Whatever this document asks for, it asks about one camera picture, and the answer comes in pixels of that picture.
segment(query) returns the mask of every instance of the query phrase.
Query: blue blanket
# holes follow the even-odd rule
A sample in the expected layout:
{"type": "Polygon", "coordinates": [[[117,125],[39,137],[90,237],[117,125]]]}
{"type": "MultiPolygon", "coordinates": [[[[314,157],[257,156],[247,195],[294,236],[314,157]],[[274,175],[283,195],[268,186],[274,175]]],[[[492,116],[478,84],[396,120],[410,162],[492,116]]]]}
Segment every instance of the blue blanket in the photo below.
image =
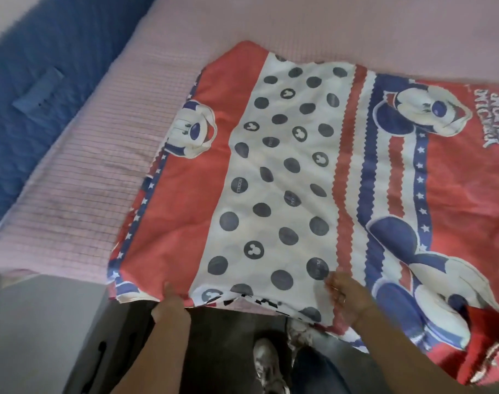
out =
{"type": "Polygon", "coordinates": [[[0,38],[0,221],[153,0],[41,0],[0,38]]]}

